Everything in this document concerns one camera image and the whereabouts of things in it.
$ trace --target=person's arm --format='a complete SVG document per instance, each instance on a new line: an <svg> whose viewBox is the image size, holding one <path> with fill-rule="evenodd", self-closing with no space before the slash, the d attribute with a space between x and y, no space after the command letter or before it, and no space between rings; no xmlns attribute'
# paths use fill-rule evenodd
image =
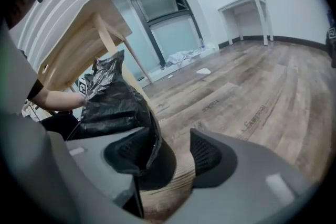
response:
<svg viewBox="0 0 336 224"><path fill-rule="evenodd" d="M85 97L81 93L49 91L43 87L31 102L47 111L68 111L83 106Z"/></svg>

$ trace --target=black baseboard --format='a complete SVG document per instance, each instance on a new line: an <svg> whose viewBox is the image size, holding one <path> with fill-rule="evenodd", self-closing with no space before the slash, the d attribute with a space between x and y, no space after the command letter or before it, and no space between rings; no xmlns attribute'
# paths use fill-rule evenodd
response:
<svg viewBox="0 0 336 224"><path fill-rule="evenodd" d="M240 41L240 37L236 37L236 38L234 38L234 39L232 40L232 44L234 44L234 43L236 43L236 42L238 42L238 41ZM230 45L230 44L229 44L229 41L226 41L226 42L223 42L223 43L218 44L218 46L219 46L220 49L223 49L223 48L225 48L225 47L227 47L227 46L229 46L229 45Z"/></svg>
<svg viewBox="0 0 336 224"><path fill-rule="evenodd" d="M311 41L311 40L295 38L295 37L283 37L283 36L273 36L273 38L274 38L274 41L294 43L294 44L304 45L304 46L307 46L307 47L312 47L312 48L315 48L315 49L327 51L327 46L325 44L318 43L318 42ZM244 40L263 40L263 39L264 39L264 37L262 35L260 35L260 36L244 36ZM237 37L237 38L232 40L232 43L235 43L239 40L240 40L240 38ZM224 48L228 45L229 45L229 41L226 41L226 42L223 42L223 43L219 44L218 46L219 46L220 49L222 49L222 48Z"/></svg>

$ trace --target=person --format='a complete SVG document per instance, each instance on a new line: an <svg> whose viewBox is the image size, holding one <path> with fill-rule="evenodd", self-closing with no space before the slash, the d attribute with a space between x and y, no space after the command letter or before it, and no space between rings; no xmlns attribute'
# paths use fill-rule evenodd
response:
<svg viewBox="0 0 336 224"><path fill-rule="evenodd" d="M36 0L11 0L4 18L8 29L17 25L30 11ZM37 79L27 99L46 111L71 111L84 105L85 97L81 93L50 91ZM60 133L64 139L77 126L77 119L70 114L56 114L40 121L48 131Z"/></svg>

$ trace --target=dark sleeve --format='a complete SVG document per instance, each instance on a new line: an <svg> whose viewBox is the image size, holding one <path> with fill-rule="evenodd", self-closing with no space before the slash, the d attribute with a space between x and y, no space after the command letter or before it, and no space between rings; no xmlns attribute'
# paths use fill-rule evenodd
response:
<svg viewBox="0 0 336 224"><path fill-rule="evenodd" d="M33 88L30 90L30 93L27 97L27 99L31 99L31 98L34 98L43 88L43 84L39 81L39 80L36 80Z"/></svg>

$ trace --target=wooden floor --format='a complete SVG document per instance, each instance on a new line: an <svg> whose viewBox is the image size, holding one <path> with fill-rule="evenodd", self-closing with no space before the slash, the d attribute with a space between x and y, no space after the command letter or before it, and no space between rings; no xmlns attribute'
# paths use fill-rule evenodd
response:
<svg viewBox="0 0 336 224"><path fill-rule="evenodd" d="M168 186L141 193L147 216L173 211L191 191L191 127L266 146L311 180L321 179L335 144L336 70L321 50L262 43L238 42L144 88L177 158ZM201 68L211 74L196 73Z"/></svg>

